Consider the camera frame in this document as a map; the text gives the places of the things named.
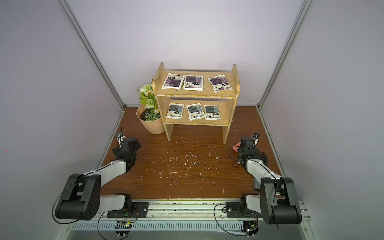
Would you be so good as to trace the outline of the teal coffee bag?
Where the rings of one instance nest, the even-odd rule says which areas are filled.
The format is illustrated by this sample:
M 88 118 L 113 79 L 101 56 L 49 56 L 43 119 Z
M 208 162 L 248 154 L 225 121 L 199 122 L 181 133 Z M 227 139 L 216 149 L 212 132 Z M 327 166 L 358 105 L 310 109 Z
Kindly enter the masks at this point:
M 169 104 L 169 110 L 167 112 L 167 119 L 181 120 L 183 117 L 183 110 L 185 105 L 183 104 Z
M 218 105 L 204 105 L 205 120 L 220 120 L 221 115 Z
M 190 121 L 204 119 L 205 113 L 200 103 L 187 105 L 188 117 Z

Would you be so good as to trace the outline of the purple coffee bag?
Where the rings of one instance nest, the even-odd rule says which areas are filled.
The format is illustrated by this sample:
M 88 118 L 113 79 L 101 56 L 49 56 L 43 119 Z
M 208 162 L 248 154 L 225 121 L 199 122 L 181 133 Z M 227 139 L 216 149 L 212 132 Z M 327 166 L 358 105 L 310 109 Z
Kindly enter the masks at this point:
M 188 91 L 203 91 L 204 90 L 204 77 L 185 75 L 183 89 Z
M 232 87 L 228 82 L 226 75 L 214 76 L 212 78 L 208 78 L 208 81 L 211 83 L 213 91 L 215 93 L 225 90 L 232 90 Z
M 162 85 L 163 89 L 175 89 L 180 90 L 184 82 L 185 75 L 177 75 L 169 73 Z

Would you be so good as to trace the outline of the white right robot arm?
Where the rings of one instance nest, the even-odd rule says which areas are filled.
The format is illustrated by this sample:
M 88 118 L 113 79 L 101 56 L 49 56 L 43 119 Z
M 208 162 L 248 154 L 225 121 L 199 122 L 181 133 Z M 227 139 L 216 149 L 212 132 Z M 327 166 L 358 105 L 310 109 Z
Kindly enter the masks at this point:
M 257 148 L 258 134 L 242 137 L 238 162 L 259 183 L 259 195 L 246 195 L 245 207 L 262 214 L 268 225 L 299 225 L 302 214 L 295 183 L 268 167 L 268 157 Z

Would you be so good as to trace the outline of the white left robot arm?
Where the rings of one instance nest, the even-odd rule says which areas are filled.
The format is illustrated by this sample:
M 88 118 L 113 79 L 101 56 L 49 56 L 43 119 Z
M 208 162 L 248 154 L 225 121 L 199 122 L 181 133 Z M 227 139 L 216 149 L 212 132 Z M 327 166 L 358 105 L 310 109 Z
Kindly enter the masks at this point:
M 133 210 L 129 194 L 101 195 L 101 188 L 111 180 L 129 172 L 138 159 L 141 145 L 136 138 L 118 135 L 118 146 L 113 149 L 115 159 L 109 164 L 85 174 L 69 176 L 64 190 L 52 209 L 53 219 L 73 222 L 93 219 L 95 215 L 110 211 Z

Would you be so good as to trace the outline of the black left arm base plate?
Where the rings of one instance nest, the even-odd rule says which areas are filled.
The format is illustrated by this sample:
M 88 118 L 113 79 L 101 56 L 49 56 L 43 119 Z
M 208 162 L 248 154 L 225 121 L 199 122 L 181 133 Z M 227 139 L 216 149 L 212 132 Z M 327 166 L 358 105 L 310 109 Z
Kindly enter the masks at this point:
M 125 219 L 125 218 L 142 218 L 147 217 L 149 210 L 149 202 L 133 202 L 130 209 L 121 209 L 109 211 L 107 218 Z

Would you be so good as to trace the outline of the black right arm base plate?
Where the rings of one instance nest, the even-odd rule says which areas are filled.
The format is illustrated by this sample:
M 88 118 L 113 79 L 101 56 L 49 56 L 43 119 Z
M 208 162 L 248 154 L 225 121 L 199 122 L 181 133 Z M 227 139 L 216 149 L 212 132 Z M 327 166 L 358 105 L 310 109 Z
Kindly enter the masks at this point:
M 244 204 L 240 202 L 226 202 L 225 211 L 229 219 L 250 218 L 252 216 L 244 207 Z

